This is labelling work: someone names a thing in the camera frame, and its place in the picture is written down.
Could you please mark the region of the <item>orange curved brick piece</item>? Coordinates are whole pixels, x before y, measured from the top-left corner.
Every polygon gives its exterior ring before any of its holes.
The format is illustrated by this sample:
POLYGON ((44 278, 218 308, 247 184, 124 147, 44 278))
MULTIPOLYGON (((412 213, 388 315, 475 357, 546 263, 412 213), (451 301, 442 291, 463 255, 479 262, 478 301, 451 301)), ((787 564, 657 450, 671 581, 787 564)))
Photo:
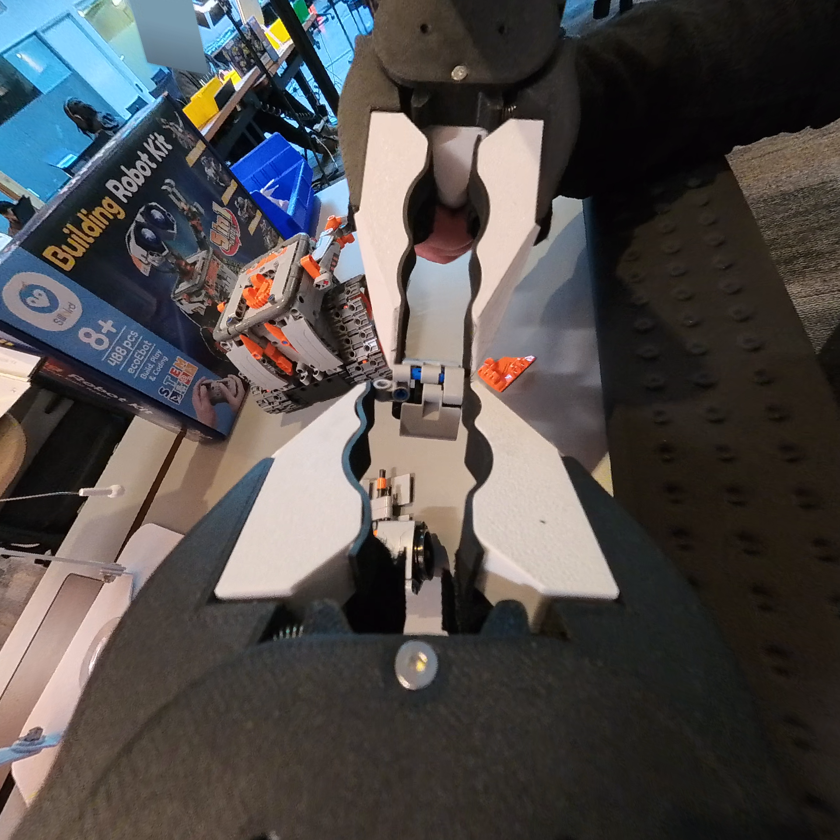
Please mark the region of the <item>orange curved brick piece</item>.
POLYGON ((503 393, 536 360, 537 357, 532 354, 486 358, 476 374, 492 391, 503 393))

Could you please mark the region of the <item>yellow plastic bin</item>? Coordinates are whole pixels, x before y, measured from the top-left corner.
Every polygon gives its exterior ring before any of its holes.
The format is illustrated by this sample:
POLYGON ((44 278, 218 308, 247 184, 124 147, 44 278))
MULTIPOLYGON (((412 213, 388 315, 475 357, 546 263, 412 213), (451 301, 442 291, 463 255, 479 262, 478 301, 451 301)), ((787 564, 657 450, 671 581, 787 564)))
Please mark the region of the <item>yellow plastic bin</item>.
POLYGON ((234 96, 236 84, 240 81, 241 77, 235 70, 211 77, 184 106, 185 116, 201 129, 234 96))

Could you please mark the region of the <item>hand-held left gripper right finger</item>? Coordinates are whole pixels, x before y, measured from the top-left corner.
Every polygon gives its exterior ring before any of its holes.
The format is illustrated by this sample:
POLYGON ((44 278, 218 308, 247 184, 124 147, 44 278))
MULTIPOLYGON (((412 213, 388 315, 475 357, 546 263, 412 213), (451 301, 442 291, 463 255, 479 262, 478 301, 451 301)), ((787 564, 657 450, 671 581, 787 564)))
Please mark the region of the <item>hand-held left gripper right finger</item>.
POLYGON ((615 602, 618 585, 559 450, 483 384, 465 393, 465 498, 455 554, 458 629, 518 602, 537 632, 558 600, 615 602))

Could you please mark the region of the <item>toy box with orange print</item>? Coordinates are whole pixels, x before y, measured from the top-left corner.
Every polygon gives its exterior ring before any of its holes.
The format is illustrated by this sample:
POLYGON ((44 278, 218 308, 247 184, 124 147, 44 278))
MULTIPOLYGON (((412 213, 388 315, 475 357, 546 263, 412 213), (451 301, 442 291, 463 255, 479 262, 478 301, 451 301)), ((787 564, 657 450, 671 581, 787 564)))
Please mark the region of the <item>toy box with orange print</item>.
POLYGON ((171 431, 198 429, 196 421, 75 360, 46 356, 36 365, 30 381, 75 402, 126 417, 141 417, 171 431))

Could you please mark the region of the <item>black metal pole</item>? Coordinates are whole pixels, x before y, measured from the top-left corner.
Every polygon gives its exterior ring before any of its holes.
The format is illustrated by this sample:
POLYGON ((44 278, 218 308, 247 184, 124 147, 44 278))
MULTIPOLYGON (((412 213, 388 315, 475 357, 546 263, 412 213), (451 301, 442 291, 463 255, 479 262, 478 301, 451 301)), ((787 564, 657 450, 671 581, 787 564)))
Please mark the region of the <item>black metal pole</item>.
POLYGON ((316 47, 292 6, 288 1, 268 1, 268 5, 282 23, 290 37, 291 57, 286 61, 288 67, 279 75, 273 77, 272 87, 276 92, 276 100, 284 114, 301 126, 302 131, 317 132, 324 129, 329 122, 329 115, 338 115, 340 95, 333 83, 329 72, 317 54, 316 47), (321 101, 314 95, 307 79, 301 72, 301 67, 310 70, 314 82, 317 84, 327 107, 323 108, 321 101), (288 81, 296 81, 311 107, 307 108, 286 91, 288 81))

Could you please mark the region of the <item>blue plastic storage bin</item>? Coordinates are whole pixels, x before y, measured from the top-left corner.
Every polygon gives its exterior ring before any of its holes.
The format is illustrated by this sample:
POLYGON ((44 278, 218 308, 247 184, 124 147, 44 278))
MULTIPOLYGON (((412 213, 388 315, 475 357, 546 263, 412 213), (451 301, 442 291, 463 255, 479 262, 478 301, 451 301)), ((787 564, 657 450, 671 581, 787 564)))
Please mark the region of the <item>blue plastic storage bin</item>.
POLYGON ((279 133, 230 169, 281 237, 315 236, 321 202, 313 189, 312 168, 279 133))

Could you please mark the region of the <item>person's right forearm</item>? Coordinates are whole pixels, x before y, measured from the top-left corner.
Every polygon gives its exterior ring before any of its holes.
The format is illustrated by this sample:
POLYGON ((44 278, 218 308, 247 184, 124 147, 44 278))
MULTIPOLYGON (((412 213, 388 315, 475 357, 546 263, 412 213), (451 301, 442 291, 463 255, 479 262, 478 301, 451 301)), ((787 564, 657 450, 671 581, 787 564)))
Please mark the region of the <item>person's right forearm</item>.
POLYGON ((838 1, 645 2, 574 39, 583 199, 839 115, 838 1))

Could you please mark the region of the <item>person's right hand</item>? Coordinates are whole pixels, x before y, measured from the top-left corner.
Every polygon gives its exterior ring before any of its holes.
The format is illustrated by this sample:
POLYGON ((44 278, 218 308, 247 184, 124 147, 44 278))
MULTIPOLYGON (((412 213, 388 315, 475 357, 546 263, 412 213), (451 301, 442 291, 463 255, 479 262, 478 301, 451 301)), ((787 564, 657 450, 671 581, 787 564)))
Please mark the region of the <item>person's right hand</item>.
POLYGON ((471 205, 454 208, 435 202, 415 222, 414 253, 435 264, 452 263, 470 252, 479 229, 480 221, 471 205))

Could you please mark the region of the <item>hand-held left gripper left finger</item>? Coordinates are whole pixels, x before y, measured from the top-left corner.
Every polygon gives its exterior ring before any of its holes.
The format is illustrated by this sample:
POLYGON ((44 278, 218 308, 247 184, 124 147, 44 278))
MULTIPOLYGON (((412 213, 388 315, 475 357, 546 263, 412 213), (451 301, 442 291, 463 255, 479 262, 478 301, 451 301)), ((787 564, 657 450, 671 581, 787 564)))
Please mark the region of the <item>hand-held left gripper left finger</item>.
POLYGON ((266 634, 301 634, 310 604, 345 607, 360 592, 352 551, 371 516, 350 453, 369 425, 369 391, 351 387, 271 456, 215 585, 223 602, 273 601, 266 634))

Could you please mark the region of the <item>black dimpled cushion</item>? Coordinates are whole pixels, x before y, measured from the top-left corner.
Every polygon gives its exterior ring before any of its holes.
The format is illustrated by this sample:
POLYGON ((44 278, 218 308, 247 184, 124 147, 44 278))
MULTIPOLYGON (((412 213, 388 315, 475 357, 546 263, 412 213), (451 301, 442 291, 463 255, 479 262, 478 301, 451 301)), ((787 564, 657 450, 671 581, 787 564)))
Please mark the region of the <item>black dimpled cushion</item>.
POLYGON ((729 163, 584 204, 615 495, 695 587, 838 838, 838 406, 729 163))

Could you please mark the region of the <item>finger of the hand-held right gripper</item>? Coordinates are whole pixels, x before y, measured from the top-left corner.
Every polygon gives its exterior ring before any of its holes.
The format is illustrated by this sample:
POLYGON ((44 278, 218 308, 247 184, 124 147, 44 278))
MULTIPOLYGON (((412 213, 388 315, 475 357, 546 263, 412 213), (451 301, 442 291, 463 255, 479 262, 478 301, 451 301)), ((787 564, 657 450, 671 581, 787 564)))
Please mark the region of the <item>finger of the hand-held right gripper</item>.
POLYGON ((522 278, 539 225, 543 121, 510 119, 478 141, 471 185, 481 229, 470 261, 470 362, 476 371, 522 278))
POLYGON ((355 223, 373 321, 391 368, 403 354, 408 203, 427 168, 427 137, 409 117, 373 112, 355 223))

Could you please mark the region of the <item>grey orange tracked brick robot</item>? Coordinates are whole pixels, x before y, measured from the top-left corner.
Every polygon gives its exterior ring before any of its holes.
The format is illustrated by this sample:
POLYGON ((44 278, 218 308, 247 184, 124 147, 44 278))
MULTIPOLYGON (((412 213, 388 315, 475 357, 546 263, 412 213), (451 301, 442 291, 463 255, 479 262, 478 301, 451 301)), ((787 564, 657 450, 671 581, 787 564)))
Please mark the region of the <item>grey orange tracked brick robot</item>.
POLYGON ((296 234, 239 273, 213 331, 269 414, 288 414, 366 382, 391 388, 364 275, 335 275, 354 236, 330 216, 316 238, 296 234))

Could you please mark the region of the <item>dark blue toy box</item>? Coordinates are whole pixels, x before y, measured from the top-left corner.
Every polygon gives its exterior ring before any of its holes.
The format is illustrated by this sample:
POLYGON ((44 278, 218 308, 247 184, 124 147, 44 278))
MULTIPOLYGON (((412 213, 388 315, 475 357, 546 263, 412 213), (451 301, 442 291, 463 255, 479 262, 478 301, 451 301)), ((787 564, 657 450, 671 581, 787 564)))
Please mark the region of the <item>dark blue toy box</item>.
POLYGON ((247 383, 218 306, 284 240, 166 95, 133 116, 2 250, 2 337, 74 360, 226 438, 247 383))

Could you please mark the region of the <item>white document stand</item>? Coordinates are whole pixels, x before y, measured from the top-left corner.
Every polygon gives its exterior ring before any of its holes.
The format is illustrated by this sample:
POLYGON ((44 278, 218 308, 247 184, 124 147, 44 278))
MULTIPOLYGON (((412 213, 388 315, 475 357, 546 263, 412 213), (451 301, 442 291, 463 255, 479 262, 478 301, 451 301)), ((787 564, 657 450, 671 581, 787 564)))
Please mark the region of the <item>white document stand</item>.
POLYGON ((3 819, 32 805, 112 631, 181 539, 147 523, 118 554, 85 534, 51 561, 2 647, 3 819))

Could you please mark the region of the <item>small grey brick hinge assembly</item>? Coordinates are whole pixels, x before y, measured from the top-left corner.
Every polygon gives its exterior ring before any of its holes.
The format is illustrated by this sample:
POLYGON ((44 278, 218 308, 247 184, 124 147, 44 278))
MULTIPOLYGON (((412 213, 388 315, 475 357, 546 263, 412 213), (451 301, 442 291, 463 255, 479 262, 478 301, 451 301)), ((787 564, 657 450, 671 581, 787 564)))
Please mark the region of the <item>small grey brick hinge assembly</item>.
POLYGON ((390 403, 402 437, 455 441, 465 392, 460 364, 405 360, 373 379, 375 397, 390 403))

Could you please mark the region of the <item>grey orange brick wheel assembly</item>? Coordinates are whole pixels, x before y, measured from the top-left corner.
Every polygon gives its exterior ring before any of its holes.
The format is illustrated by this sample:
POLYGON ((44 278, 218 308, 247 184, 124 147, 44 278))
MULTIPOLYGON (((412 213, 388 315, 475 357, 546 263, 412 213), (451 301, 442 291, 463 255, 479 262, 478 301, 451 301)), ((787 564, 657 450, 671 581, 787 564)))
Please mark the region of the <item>grey orange brick wheel assembly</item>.
POLYGON ((435 574, 433 534, 413 516, 415 476, 394 475, 379 469, 365 479, 369 491, 373 533, 386 547, 395 566, 402 569, 406 593, 417 595, 435 574))

